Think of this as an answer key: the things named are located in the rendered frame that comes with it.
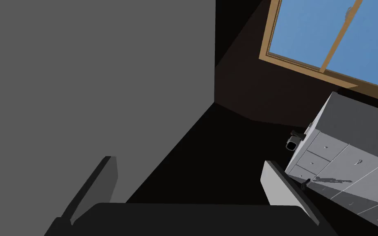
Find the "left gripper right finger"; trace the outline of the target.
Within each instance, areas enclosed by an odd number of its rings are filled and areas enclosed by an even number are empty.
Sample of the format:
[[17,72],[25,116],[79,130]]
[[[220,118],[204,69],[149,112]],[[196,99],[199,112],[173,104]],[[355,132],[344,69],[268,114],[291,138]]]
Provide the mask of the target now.
[[300,207],[317,226],[320,224],[302,192],[271,161],[264,161],[260,182],[270,205]]

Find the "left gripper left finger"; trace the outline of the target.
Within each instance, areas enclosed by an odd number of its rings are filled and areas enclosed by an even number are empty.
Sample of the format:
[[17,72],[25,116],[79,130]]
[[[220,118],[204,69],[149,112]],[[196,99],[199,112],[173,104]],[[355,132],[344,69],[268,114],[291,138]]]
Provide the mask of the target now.
[[110,202],[117,180],[117,159],[105,156],[68,204],[61,218],[67,225],[73,225],[94,205]]

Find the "grey drawer cabinet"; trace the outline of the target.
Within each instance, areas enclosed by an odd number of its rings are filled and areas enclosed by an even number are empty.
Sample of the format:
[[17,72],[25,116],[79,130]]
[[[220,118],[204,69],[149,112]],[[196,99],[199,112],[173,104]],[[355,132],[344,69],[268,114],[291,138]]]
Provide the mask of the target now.
[[285,173],[378,226],[378,108],[331,93]]

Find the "wooden framed window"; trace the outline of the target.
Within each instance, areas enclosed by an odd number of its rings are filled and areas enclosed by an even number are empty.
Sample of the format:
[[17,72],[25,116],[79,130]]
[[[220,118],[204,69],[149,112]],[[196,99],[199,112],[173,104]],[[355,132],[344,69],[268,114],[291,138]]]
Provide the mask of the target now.
[[378,99],[378,0],[271,0],[259,58]]

